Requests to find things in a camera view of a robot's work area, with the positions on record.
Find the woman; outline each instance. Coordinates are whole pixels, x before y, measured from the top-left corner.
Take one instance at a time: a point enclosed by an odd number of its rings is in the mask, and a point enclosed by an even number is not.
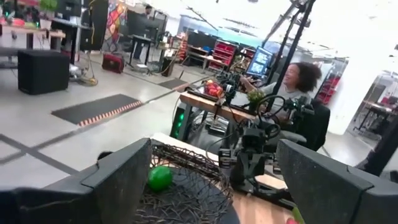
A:
[[[304,96],[310,102],[310,95],[308,92],[313,91],[317,86],[317,80],[321,77],[321,70],[314,64],[308,62],[291,63],[287,68],[283,82],[277,92],[278,96],[287,99],[299,99]],[[246,88],[246,91],[256,89],[250,80],[244,77],[240,79],[241,83]],[[272,83],[260,88],[266,95],[272,94],[276,83]],[[276,112],[283,106],[283,100],[275,99],[272,105],[271,113]],[[278,112],[277,117],[280,120],[288,119],[287,113],[284,110]]]

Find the wooden table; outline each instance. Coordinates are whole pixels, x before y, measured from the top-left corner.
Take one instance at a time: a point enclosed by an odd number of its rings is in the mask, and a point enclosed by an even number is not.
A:
[[[201,55],[196,52],[192,52],[192,50],[197,50],[197,51],[203,52],[205,55]],[[216,60],[212,56],[209,56],[208,55],[209,52],[207,50],[203,50],[199,47],[194,47],[194,46],[188,45],[186,52],[187,52],[187,57],[189,57],[190,55],[193,55],[195,57],[203,59],[202,73],[205,73],[206,65],[207,65],[207,62],[209,62],[209,61],[218,63],[218,64],[222,65],[223,68],[228,66],[224,62],[222,62],[220,60]]]
[[[365,127],[365,122],[368,120],[368,117],[371,113],[375,113],[377,117],[383,116],[383,121],[387,120],[387,118],[390,115],[396,115],[396,112],[389,107],[377,104],[375,102],[367,101],[367,100],[364,100],[363,103],[365,104],[365,108],[368,109],[368,112],[366,112],[365,117],[363,118],[361,124],[358,127],[354,127],[354,130],[357,129],[358,131],[362,131],[363,129],[365,129],[365,131],[368,131],[368,128]]]
[[[3,33],[15,32],[16,34],[26,34],[26,48],[33,49],[34,35],[38,34],[40,37],[46,35],[45,29],[39,29],[31,26],[15,26],[9,25],[5,22],[0,23],[0,36]],[[65,38],[65,34],[60,30],[52,30],[49,32],[50,37],[50,48],[52,50],[60,50],[61,39]]]
[[[162,133],[154,134],[151,139],[155,139],[172,146],[185,148],[205,156],[204,150],[171,138]],[[216,161],[218,160],[218,156],[212,153],[208,153],[208,157]],[[258,176],[256,179],[259,182],[270,185],[277,189],[287,188],[284,181],[269,175]],[[249,197],[237,192],[234,192],[233,194],[233,207],[238,214],[241,224],[285,224],[287,219],[292,217],[291,212],[282,207],[278,207],[277,205],[257,197]]]
[[[186,141],[188,136],[187,133],[188,133],[189,116],[191,115],[192,108],[199,108],[205,111],[205,113],[207,114],[207,112],[216,113],[217,106],[214,101],[207,100],[203,97],[196,96],[188,92],[181,93],[180,100],[182,103],[185,103],[186,106],[184,110],[184,119],[181,123],[181,127],[179,129],[177,138],[180,141]],[[250,120],[255,119],[255,116],[253,115],[247,114],[239,110],[234,110],[227,106],[222,106],[217,111],[217,115],[226,118],[227,120],[230,121],[236,120],[237,122],[240,122],[243,119],[250,119]]]

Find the woven wire basket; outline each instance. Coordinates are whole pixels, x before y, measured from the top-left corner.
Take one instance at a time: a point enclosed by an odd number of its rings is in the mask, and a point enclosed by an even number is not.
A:
[[[232,204],[229,180],[220,168],[188,149],[153,142],[152,150],[152,167],[169,167],[173,183],[161,193],[146,187],[135,223],[219,223]]]

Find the white pillar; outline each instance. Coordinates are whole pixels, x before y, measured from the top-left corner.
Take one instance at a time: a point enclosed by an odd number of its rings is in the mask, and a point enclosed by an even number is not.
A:
[[[391,16],[362,18],[351,24],[351,30],[341,37],[345,43],[339,47],[348,52],[349,62],[328,105],[331,112],[329,132],[344,134],[373,81],[385,69],[383,65],[389,53],[398,44],[394,30],[398,28],[393,25],[396,21]]]

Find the potted plant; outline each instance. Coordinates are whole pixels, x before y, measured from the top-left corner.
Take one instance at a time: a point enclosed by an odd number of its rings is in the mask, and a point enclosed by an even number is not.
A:
[[[255,113],[257,107],[259,106],[259,102],[265,97],[263,91],[261,90],[252,90],[248,93],[249,100],[249,111],[251,113]]]
[[[53,12],[57,9],[57,0],[40,0],[39,7],[40,10],[44,11],[44,15],[40,19],[40,27],[49,30]]]

